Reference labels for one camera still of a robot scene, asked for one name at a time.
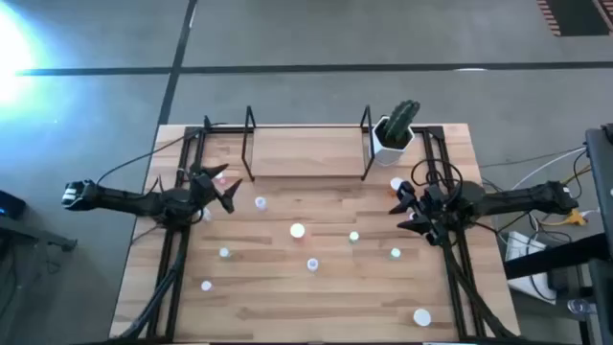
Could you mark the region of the striped floor mat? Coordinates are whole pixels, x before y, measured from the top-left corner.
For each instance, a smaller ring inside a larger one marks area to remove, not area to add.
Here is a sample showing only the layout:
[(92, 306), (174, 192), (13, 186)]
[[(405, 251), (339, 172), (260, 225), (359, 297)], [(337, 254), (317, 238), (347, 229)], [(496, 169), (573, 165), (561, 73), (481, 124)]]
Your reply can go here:
[(613, 36), (613, 0), (535, 0), (555, 36)]

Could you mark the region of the green cactus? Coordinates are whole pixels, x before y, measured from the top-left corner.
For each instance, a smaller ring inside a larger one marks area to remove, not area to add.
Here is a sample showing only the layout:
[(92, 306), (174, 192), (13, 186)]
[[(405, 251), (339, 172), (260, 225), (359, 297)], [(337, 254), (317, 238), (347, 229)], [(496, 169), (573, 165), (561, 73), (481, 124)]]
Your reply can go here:
[(413, 100), (407, 100), (397, 105), (383, 129), (384, 143), (388, 146), (399, 143), (419, 110), (420, 103)]

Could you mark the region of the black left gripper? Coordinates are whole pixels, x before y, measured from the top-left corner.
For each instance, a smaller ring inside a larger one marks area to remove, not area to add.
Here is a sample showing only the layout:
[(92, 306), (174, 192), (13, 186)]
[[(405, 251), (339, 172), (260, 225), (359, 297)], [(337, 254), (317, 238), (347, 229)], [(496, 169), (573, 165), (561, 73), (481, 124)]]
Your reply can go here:
[(238, 188), (239, 188), (239, 186), (240, 186), (240, 184), (242, 182), (241, 179), (239, 179), (234, 184), (232, 184), (223, 193), (216, 188), (216, 185), (215, 185), (214, 192), (211, 195), (209, 195), (209, 196), (205, 196), (205, 197), (193, 197), (192, 192), (191, 192), (191, 181), (192, 181), (193, 177), (199, 175), (200, 177), (206, 176), (209, 179), (215, 179), (221, 173), (223, 173), (227, 168), (228, 168), (228, 164), (222, 164), (222, 165), (215, 166), (215, 167), (204, 167), (204, 166), (202, 166), (202, 167), (192, 167), (192, 168), (190, 168), (190, 188), (189, 188), (189, 192), (190, 192), (190, 199), (191, 199), (191, 201), (195, 202), (200, 207), (204, 207), (204, 206), (208, 205), (210, 202), (212, 202), (214, 200), (217, 200), (221, 204), (222, 208), (228, 214), (234, 213), (235, 212), (234, 196), (235, 196), (236, 192), (238, 191)]

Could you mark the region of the white box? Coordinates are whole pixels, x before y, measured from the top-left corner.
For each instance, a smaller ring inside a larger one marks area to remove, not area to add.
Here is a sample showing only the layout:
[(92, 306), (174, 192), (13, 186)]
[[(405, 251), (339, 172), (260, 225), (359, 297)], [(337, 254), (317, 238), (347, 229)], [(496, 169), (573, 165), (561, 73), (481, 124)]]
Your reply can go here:
[[(508, 262), (544, 251), (546, 248), (547, 245), (538, 241), (536, 237), (525, 236), (512, 231), (507, 239), (505, 261)], [(512, 290), (522, 292), (550, 305), (556, 304), (557, 293), (549, 287), (547, 273), (537, 273), (532, 276), (508, 279), (508, 285)]]

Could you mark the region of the black floor stand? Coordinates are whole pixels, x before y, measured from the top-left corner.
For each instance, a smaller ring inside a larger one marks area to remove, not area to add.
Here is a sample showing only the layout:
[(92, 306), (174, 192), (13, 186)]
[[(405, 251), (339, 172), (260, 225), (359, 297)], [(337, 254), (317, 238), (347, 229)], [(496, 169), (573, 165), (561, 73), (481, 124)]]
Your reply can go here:
[(57, 245), (64, 252), (74, 250), (78, 243), (77, 240), (70, 240), (53, 232), (49, 232), (47, 230), (40, 230), (32, 226), (26, 225), (21, 221), (17, 221), (4, 216), (0, 217), (0, 230), (5, 230), (12, 235), (23, 236), (30, 240), (36, 240), (39, 242), (45, 242), (47, 244)]

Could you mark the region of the black desk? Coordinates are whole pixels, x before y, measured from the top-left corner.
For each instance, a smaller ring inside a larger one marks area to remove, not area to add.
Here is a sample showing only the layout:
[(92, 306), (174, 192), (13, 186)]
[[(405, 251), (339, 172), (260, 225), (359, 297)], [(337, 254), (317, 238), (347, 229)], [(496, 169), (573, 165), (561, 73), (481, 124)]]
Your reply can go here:
[(603, 231), (505, 263), (510, 279), (571, 265), (588, 265), (603, 345), (613, 345), (613, 123), (585, 131)]

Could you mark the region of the white hexagonal plant pot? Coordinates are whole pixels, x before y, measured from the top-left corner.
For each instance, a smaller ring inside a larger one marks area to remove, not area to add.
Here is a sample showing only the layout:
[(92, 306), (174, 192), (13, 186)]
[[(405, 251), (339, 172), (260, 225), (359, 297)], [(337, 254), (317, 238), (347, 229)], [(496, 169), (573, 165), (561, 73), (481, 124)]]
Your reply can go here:
[(378, 129), (383, 129), (388, 120), (388, 116), (382, 116), (371, 130), (371, 134), (373, 135), (373, 153), (370, 153), (369, 157), (373, 158), (376, 164), (382, 167), (395, 165), (415, 139), (413, 129), (407, 127), (404, 138), (400, 140), (398, 148), (384, 146), (382, 141), (378, 138), (376, 131)]

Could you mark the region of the black metal table frame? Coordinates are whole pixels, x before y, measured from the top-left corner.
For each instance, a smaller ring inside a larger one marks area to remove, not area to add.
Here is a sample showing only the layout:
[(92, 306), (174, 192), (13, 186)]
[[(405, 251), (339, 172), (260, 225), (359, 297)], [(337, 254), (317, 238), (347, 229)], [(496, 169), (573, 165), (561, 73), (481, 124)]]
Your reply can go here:
[[(163, 126), (148, 169), (168, 187), (192, 162), (228, 164), (229, 185), (241, 179), (235, 212), (219, 204), (185, 233), (166, 233), (146, 218), (135, 224), (136, 242), (109, 333), (118, 336), (145, 308), (157, 283), (184, 250), (177, 282), (142, 333), (163, 343), (376, 343), (456, 341), (488, 333), (464, 293), (451, 289), (443, 252), (417, 234), (397, 228), (390, 181), (423, 181), (431, 171), (458, 168), (467, 180), (480, 173), (466, 125), (426, 125), (395, 165), (373, 166), (358, 178), (249, 179), (241, 161), (243, 128), (220, 127), (180, 143), (182, 126)], [(255, 198), (267, 207), (259, 210)], [(295, 240), (289, 229), (302, 223)], [(359, 241), (351, 243), (356, 231)], [(221, 247), (231, 256), (219, 257)], [(399, 260), (390, 258), (392, 248)], [(319, 267), (307, 269), (315, 258)], [(203, 291), (203, 281), (213, 288)], [(430, 312), (427, 327), (413, 313)]]

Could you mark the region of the black device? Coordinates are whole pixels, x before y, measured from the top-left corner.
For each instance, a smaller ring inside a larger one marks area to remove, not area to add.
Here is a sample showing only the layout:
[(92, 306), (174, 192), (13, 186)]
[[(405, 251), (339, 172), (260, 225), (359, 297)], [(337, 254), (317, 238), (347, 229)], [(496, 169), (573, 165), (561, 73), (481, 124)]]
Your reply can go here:
[(0, 216), (21, 219), (26, 207), (27, 203), (23, 199), (0, 190)]

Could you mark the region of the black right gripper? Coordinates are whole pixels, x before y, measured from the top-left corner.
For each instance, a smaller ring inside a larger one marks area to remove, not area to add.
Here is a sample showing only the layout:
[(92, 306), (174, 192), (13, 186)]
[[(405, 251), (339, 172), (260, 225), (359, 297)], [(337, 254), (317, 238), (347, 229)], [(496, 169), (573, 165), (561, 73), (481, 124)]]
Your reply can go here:
[[(447, 195), (439, 186), (426, 187), (423, 195), (419, 197), (417, 214), (414, 214), (409, 220), (399, 223), (397, 228), (424, 235), (432, 246), (449, 246), (451, 244), (449, 230), (443, 222), (446, 199)], [(414, 199), (402, 200), (389, 211), (389, 214), (407, 213), (413, 209), (415, 204)]]

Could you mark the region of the wooden shelf black metal frame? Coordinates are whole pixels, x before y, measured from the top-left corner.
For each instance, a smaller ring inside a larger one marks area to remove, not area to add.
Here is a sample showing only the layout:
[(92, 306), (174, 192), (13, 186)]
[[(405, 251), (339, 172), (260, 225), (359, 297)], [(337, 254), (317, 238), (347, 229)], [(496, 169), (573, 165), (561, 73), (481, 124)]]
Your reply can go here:
[(375, 159), (373, 129), (369, 106), (356, 126), (260, 126), (248, 106), (241, 161), (252, 181), (258, 177), (365, 180)]

